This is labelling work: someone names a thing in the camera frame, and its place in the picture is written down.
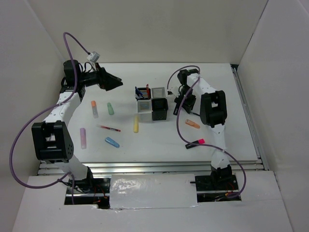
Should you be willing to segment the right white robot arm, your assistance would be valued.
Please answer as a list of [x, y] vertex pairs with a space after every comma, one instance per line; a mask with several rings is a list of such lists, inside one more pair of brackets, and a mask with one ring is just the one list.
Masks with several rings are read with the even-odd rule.
[[202, 124], [209, 126], [213, 133], [215, 145], [211, 158], [211, 185], [215, 189], [222, 189], [232, 178], [232, 170], [228, 155], [225, 153], [225, 121], [227, 118], [225, 92], [211, 87], [200, 77], [197, 66], [188, 66], [176, 71], [182, 89], [174, 102], [176, 106], [173, 114], [179, 116], [183, 108], [191, 113], [197, 96], [200, 97], [199, 117]]

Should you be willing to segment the red gel pen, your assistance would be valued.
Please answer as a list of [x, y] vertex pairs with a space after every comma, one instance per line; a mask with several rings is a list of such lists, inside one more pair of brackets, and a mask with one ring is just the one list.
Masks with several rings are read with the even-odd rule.
[[120, 130], [120, 129], [111, 128], [111, 127], [107, 127], [107, 126], [103, 126], [103, 125], [97, 125], [97, 127], [99, 127], [99, 128], [103, 128], [103, 129], [106, 129], [106, 130], [111, 130], [111, 131], [121, 132], [121, 130]]

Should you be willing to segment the green transparent correction tape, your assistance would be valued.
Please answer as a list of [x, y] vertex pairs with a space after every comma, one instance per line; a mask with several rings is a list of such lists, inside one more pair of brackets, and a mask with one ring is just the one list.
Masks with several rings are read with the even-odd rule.
[[109, 115], [114, 115], [114, 109], [113, 109], [112, 104], [110, 102], [107, 103], [107, 107], [108, 107]]

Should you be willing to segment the white back-right pen holder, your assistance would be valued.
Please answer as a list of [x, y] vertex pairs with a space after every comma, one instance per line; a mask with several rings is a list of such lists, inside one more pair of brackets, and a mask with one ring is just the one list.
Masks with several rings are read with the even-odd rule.
[[151, 88], [152, 99], [166, 98], [166, 91], [164, 87]]

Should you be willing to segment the white front-left pen holder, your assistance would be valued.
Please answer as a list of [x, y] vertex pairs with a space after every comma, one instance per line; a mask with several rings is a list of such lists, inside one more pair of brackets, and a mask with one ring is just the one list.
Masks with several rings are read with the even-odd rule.
[[139, 122], [149, 123], [152, 122], [152, 101], [151, 100], [138, 100], [137, 101], [137, 114]]

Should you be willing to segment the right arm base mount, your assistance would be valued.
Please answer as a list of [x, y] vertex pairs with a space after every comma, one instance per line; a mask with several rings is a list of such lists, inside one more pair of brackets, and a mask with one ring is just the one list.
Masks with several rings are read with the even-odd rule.
[[223, 178], [218, 178], [214, 171], [210, 175], [196, 175], [190, 184], [196, 187], [198, 203], [241, 200], [237, 178], [232, 172]]

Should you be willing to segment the red ballpoint pen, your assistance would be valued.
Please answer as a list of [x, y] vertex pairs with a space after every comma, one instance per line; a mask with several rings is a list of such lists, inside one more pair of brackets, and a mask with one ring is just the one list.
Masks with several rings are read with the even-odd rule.
[[150, 99], [150, 91], [149, 91], [149, 85], [146, 85], [146, 93], [147, 93], [147, 98]]

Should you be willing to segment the purple black highlighter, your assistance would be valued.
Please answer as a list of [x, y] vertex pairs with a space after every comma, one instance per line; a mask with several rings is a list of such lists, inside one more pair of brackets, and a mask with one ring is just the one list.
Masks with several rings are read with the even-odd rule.
[[179, 106], [176, 105], [173, 111], [173, 114], [176, 116], [178, 114]]

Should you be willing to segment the orange transparent correction tape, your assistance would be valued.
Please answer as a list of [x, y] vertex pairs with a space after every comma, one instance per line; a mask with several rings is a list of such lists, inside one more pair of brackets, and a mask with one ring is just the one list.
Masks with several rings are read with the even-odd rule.
[[189, 119], [187, 119], [187, 120], [185, 121], [185, 124], [186, 124], [186, 125], [189, 125], [189, 126], [191, 126], [191, 127], [193, 127], [193, 128], [200, 129], [200, 125], [199, 125], [199, 124], [197, 124], [197, 123], [195, 123], [195, 122], [193, 122], [193, 121], [191, 121], [191, 120], [189, 120]]

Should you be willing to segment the pink black highlighter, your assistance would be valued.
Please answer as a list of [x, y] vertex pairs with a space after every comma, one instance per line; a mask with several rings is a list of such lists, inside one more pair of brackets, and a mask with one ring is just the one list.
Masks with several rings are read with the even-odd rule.
[[205, 143], [204, 139], [199, 139], [199, 140], [196, 140], [196, 141], [193, 141], [193, 142], [186, 144], [185, 148], [190, 149], [190, 148], [196, 147], [196, 146], [198, 146], [200, 144], [204, 144], [204, 143]]

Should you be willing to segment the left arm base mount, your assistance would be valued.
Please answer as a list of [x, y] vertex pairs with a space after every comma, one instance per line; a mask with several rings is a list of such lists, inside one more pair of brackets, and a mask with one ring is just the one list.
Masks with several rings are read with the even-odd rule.
[[110, 208], [110, 178], [94, 178], [90, 185], [78, 181], [61, 181], [67, 187], [64, 205], [96, 205], [99, 209]]

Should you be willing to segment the aluminium rail frame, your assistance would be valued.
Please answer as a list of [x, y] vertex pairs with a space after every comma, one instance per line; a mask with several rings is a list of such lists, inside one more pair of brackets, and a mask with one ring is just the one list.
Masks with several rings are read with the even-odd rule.
[[[105, 64], [106, 70], [120, 77], [123, 85], [111, 91], [104, 91], [98, 86], [86, 88], [84, 98], [67, 126], [79, 161], [89, 166], [95, 175], [208, 171], [214, 150], [204, 146], [186, 149], [184, 140], [203, 138], [207, 143], [215, 144], [213, 133], [205, 125], [195, 129], [185, 124], [187, 119], [200, 124], [196, 114], [189, 115], [183, 111], [180, 117], [176, 117], [173, 114], [174, 96], [168, 96], [166, 120], [140, 123], [139, 132], [133, 132], [137, 114], [135, 87], [147, 84], [150, 87], [179, 87], [173, 72], [181, 66], [180, 63]], [[232, 169], [264, 170], [231, 65], [202, 63], [200, 68], [201, 76], [210, 86], [226, 94], [225, 146], [233, 156]], [[96, 102], [98, 118], [93, 117], [91, 101]], [[108, 102], [112, 104], [114, 115], [108, 113]], [[97, 125], [120, 129], [121, 132]], [[81, 149], [80, 128], [86, 130], [86, 149]], [[106, 137], [115, 140], [120, 147], [105, 142]]]

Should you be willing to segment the yellow pastel highlighter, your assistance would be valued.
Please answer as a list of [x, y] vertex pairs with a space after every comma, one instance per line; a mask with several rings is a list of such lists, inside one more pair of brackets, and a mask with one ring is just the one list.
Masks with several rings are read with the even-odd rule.
[[138, 133], [139, 132], [139, 117], [137, 115], [134, 118], [133, 132], [134, 133]]

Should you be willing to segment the black front-right pen holder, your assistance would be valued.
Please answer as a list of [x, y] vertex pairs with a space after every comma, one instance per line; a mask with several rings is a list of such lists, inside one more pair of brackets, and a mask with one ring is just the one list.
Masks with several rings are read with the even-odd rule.
[[166, 120], [168, 109], [168, 100], [166, 98], [152, 99], [152, 120]]

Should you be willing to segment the pink pastel highlighter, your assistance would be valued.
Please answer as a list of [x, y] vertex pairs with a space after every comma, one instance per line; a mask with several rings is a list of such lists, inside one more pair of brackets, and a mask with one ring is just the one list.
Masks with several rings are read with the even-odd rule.
[[81, 141], [81, 149], [86, 149], [86, 130], [85, 130], [85, 128], [80, 128], [80, 141]]

